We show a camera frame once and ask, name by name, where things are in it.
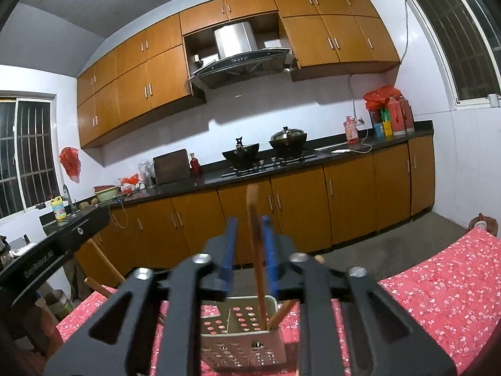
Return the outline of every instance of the black countertop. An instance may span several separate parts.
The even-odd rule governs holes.
[[[334,148],[315,151],[315,148],[321,148],[328,145],[339,144],[346,141],[346,136],[344,134],[339,134],[331,137],[324,137],[321,139],[307,141],[305,148],[309,153],[314,153],[317,155],[315,158],[306,159],[302,162],[298,162],[292,165],[281,165],[266,168],[265,170],[244,176],[227,176],[221,177],[221,175],[230,171],[230,164],[227,161],[218,161],[212,164],[207,164],[202,166],[202,175],[192,178],[182,179],[176,182],[170,182],[163,185],[156,185],[151,188],[142,189],[134,194],[126,196],[123,198],[123,204],[129,205],[144,201],[152,201],[154,199],[160,199],[165,197],[177,196],[181,194],[186,194],[190,192],[202,191],[204,189],[210,189],[215,187],[220,187],[224,185],[234,184],[238,182],[244,182],[252,179],[264,178],[267,176],[273,176],[276,174],[283,174],[284,172],[291,172],[298,169],[309,168],[316,165],[327,164],[329,162],[339,160],[339,159],[349,159],[352,157],[357,157],[360,155],[355,151],[366,152],[369,150],[368,145],[372,146],[371,151],[379,150],[381,148],[391,147],[397,144],[405,143],[416,137],[433,135],[433,123],[431,121],[421,121],[415,123],[416,131],[413,133],[408,133],[402,136],[394,136],[389,138],[377,138],[372,135],[372,129],[369,130],[369,136],[364,141],[364,144],[340,144]],[[350,149],[350,152],[332,154],[333,150],[337,149]],[[273,150],[265,150],[259,153],[260,159],[269,159],[274,156]],[[117,206],[119,201],[114,202],[110,206]]]

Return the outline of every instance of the gas stove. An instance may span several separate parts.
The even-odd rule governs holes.
[[[225,172],[224,174],[222,174],[221,178],[227,178],[231,176],[240,177],[240,176],[255,175],[261,172],[273,171],[276,169],[288,167],[289,165],[300,164],[302,162],[317,157],[318,157],[317,154],[308,154],[308,153],[303,153],[301,157],[298,158],[284,159],[284,158],[272,157],[270,159],[267,159],[266,161],[260,160],[250,168],[231,168],[229,172]]]

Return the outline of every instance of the wooden cabinet door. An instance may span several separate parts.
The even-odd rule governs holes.
[[[371,61],[372,55],[353,15],[322,15],[341,62]]]
[[[280,229],[299,252],[332,245],[329,202],[322,167],[271,179]]]
[[[276,11],[273,0],[223,0],[230,20]]]
[[[118,78],[120,121],[125,123],[151,110],[148,98],[148,71],[141,64]]]
[[[410,164],[407,144],[374,152],[376,230],[410,217]]]
[[[94,90],[98,91],[118,77],[118,49],[109,51],[95,66]]]
[[[346,0],[313,0],[313,2],[320,14],[351,14]]]
[[[298,15],[318,15],[313,0],[275,0],[281,17],[296,17]]]
[[[383,21],[371,17],[356,18],[370,47],[372,59],[399,62],[400,57]]]
[[[122,227],[117,228],[110,221],[96,238],[108,260],[125,277],[133,267],[141,267],[143,263],[136,206],[119,207],[111,212]]]
[[[179,13],[183,35],[198,29],[228,21],[227,10],[223,0],[213,0],[195,5]]]
[[[152,109],[191,94],[182,45],[157,55],[146,63]]]
[[[77,77],[77,106],[94,94],[94,65]]]
[[[118,45],[118,75],[146,62],[146,31],[138,32]]]
[[[95,95],[97,136],[102,136],[120,124],[118,106],[118,81],[114,80],[104,86]]]
[[[182,43],[179,14],[171,15],[146,29],[146,55],[148,59]]]
[[[371,3],[371,0],[345,0],[353,15],[379,18],[379,14]]]
[[[339,62],[320,15],[289,17],[282,21],[300,66]]]
[[[251,239],[249,224],[247,222],[246,205],[247,185],[250,183],[257,183],[259,185],[257,213],[260,216],[270,216],[275,227],[275,233],[280,233],[276,205],[269,179],[251,181],[219,189],[217,192],[219,193],[222,211],[225,214],[226,220],[228,221],[231,217],[236,217],[239,220],[235,245],[235,254],[239,264],[252,263]]]
[[[332,243],[376,230],[376,174],[372,154],[325,166]]]
[[[96,107],[94,105],[94,96],[87,99],[77,107],[78,136],[80,137],[80,146],[83,147],[97,138],[95,126]]]
[[[189,257],[170,198],[140,203],[136,213],[146,267],[170,269]]]
[[[411,215],[435,203],[435,155],[433,136],[409,140],[411,165]]]
[[[207,240],[225,233],[225,216],[217,191],[176,196],[172,203],[190,255],[201,253]]]

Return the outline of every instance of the yellow bottle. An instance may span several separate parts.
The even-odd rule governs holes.
[[[52,211],[56,215],[56,220],[60,221],[66,217],[66,211],[64,209],[63,200],[60,196],[56,196],[51,201]]]

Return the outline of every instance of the concrete floor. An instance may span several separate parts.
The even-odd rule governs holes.
[[[415,221],[323,256],[333,269],[346,271],[351,266],[363,266],[379,281],[436,255],[466,232],[464,227],[429,212]],[[234,274],[231,295],[256,294],[252,269],[236,270]]]

